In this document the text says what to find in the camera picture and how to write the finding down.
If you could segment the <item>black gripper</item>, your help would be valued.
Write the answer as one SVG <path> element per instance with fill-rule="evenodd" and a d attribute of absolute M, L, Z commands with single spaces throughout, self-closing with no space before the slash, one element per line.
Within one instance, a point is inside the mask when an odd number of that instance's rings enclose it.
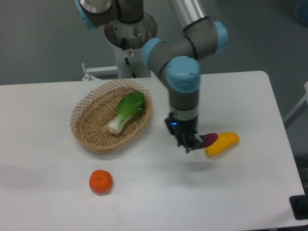
<path fill-rule="evenodd" d="M 165 119 L 165 124 L 172 136 L 178 141 L 178 147 L 183 146 L 186 153 L 203 147 L 205 140 L 197 133 L 198 116 L 189 120 L 179 120 L 170 112 Z"/>

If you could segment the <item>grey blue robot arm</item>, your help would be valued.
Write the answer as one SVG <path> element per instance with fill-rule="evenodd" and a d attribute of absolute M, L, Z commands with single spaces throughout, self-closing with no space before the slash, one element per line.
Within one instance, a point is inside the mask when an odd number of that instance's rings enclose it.
<path fill-rule="evenodd" d="M 155 74 L 169 93 L 166 126 L 186 151 L 205 148 L 208 140 L 197 132 L 201 71 L 198 61 L 224 49 L 228 32 L 209 19 L 197 0 L 173 0 L 171 6 L 183 36 L 173 43 L 157 38 L 157 23 L 141 0 L 77 0 L 88 28 L 104 26 L 113 46 L 119 78 Z"/>

